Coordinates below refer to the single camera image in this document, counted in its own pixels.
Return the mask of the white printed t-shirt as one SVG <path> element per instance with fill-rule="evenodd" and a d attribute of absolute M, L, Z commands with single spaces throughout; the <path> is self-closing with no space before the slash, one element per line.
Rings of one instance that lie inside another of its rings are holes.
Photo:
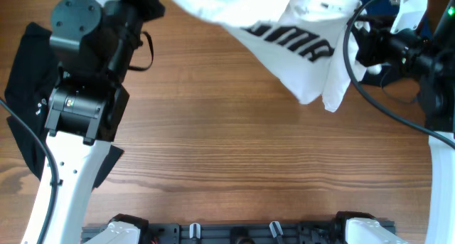
<path fill-rule="evenodd" d="M 343 59 L 347 22 L 361 0 L 172 0 L 202 21 L 222 26 L 307 105 L 329 112 L 350 85 Z"/>

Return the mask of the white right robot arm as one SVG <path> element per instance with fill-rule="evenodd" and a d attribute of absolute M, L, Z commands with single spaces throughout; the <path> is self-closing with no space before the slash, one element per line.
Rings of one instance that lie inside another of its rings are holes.
<path fill-rule="evenodd" d="M 454 1 L 449 1 L 434 36 L 416 32 L 428 0 L 369 0 L 347 22 L 343 60 L 355 89 L 373 107 L 429 137 L 432 192 L 426 243 L 454 242 Z M 396 115 L 359 84 L 351 61 L 365 67 L 387 63 L 419 84 L 417 103 L 424 125 Z"/>

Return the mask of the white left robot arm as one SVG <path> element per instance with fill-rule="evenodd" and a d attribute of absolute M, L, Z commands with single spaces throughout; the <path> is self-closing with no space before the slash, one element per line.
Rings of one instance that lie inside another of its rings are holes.
<path fill-rule="evenodd" d="M 46 162 L 24 243 L 77 243 L 95 180 L 114 141 L 129 93 L 131 59 L 160 18 L 159 0 L 62 0 L 51 14 L 59 60 L 42 143 Z"/>

